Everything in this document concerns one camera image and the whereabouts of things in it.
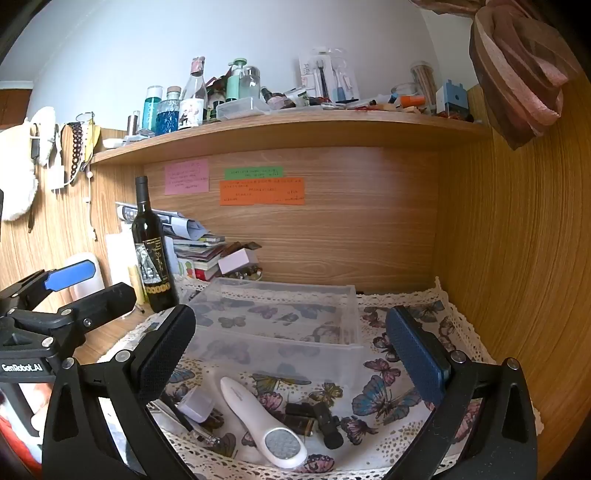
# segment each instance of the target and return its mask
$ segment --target pink sticky note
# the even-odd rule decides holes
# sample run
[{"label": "pink sticky note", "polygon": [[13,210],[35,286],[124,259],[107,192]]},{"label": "pink sticky note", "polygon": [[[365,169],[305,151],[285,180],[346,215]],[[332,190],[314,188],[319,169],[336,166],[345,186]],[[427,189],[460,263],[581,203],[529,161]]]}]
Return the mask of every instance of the pink sticky note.
[{"label": "pink sticky note", "polygon": [[209,165],[207,160],[168,163],[164,179],[165,195],[209,192]]}]

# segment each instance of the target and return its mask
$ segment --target stack of books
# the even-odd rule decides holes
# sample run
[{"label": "stack of books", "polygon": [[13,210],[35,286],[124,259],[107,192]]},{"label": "stack of books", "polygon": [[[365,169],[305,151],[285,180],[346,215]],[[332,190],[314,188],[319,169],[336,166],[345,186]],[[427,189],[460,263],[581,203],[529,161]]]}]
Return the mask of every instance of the stack of books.
[{"label": "stack of books", "polygon": [[220,276],[217,262],[226,248],[224,236],[206,233],[197,240],[167,236],[167,246],[173,247],[179,273],[189,278],[209,281]]}]

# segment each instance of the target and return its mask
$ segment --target butterfly tablecloth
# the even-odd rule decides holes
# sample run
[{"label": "butterfly tablecloth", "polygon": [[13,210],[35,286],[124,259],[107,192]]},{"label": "butterfly tablecloth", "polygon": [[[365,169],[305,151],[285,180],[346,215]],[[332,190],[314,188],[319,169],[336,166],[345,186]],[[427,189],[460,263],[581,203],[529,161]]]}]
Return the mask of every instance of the butterfly tablecloth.
[{"label": "butterfly tablecloth", "polygon": [[[181,290],[202,290],[207,284],[184,281]],[[222,441],[212,448],[198,444],[184,434],[177,424],[154,413],[154,418],[181,458],[201,479],[277,479],[304,478],[381,478],[400,458],[413,441],[433,406],[423,402],[414,388],[402,362],[385,332],[385,315],[389,308],[406,305],[424,330],[435,334],[450,351],[459,349],[476,361],[495,363],[475,333],[436,279],[436,287],[413,294],[358,295],[359,321],[362,328],[363,376],[355,388],[343,388],[334,383],[302,380],[296,371],[286,369],[282,377],[270,377],[250,372],[228,371],[215,362],[201,362],[183,356],[167,391],[176,401],[193,387],[204,388],[216,402],[216,409],[203,424]],[[228,306],[228,318],[240,316],[242,303],[233,309]],[[143,324],[121,339],[102,359],[106,361],[117,351],[133,349],[149,330],[157,328],[168,310],[149,317]],[[338,449],[325,447],[320,433],[305,438],[308,458],[294,471],[271,466],[258,452],[242,423],[226,405],[219,391],[219,380],[228,375],[243,383],[270,412],[281,412],[289,402],[316,403],[325,401],[333,415],[339,418],[344,444]],[[457,460],[465,443],[479,401],[473,400],[440,469],[448,468]],[[112,430],[119,428],[108,401],[103,402]],[[543,428],[537,417],[538,433]]]}]

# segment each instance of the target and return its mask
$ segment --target wood grain surface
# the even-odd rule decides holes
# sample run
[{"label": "wood grain surface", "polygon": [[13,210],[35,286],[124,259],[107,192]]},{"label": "wood grain surface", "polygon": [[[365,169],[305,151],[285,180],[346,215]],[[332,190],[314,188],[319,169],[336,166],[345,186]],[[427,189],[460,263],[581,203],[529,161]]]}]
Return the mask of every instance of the wood grain surface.
[{"label": "wood grain surface", "polygon": [[[492,141],[440,165],[434,273],[491,355],[519,359],[545,429],[542,478],[591,407],[591,85],[564,88],[563,117],[516,152]],[[479,87],[470,105],[482,108]]]},{"label": "wood grain surface", "polygon": [[99,153],[95,162],[148,164],[178,158],[296,147],[440,150],[490,138],[483,125],[401,112],[274,113],[187,128]]},{"label": "wood grain surface", "polygon": [[[433,285],[437,153],[299,148],[209,157],[209,193],[164,195],[164,163],[145,167],[152,206],[178,210],[228,240],[255,241],[264,280],[354,284],[364,291]],[[283,166],[304,177],[304,206],[223,206],[231,167]]]},{"label": "wood grain surface", "polygon": [[[72,131],[65,127],[62,135],[64,164],[69,172],[72,151]],[[33,203],[35,225],[28,233],[28,213],[13,222],[3,222],[0,238],[0,286],[3,288],[37,271],[61,268],[69,256],[92,252],[99,260],[105,284],[111,274],[106,256],[105,234],[119,232],[115,201],[135,201],[136,174],[141,167],[117,165],[94,168],[92,179],[92,225],[98,240],[87,235],[87,206],[83,197],[88,195],[88,181],[80,175],[66,192],[55,195],[46,186],[46,168],[39,168],[39,189]],[[55,312],[71,301],[69,293],[53,293],[40,304],[39,310]]]}]

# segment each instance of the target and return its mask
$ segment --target bottle cap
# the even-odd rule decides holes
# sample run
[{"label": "bottle cap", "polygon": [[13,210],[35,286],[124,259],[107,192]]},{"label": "bottle cap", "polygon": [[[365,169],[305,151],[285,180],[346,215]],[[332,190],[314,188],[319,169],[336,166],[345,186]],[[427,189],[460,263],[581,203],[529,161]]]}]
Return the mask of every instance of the bottle cap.
[{"label": "bottle cap", "polygon": [[246,65],[246,59],[234,59],[234,61],[231,61],[230,63],[228,63],[228,65],[230,67],[232,65],[237,65],[239,67],[243,67],[244,65]]},{"label": "bottle cap", "polygon": [[205,64],[205,57],[195,57],[191,62],[191,73],[203,73],[203,66]]},{"label": "bottle cap", "polygon": [[160,85],[152,85],[148,87],[148,91],[146,92],[146,98],[162,98],[162,87]]}]

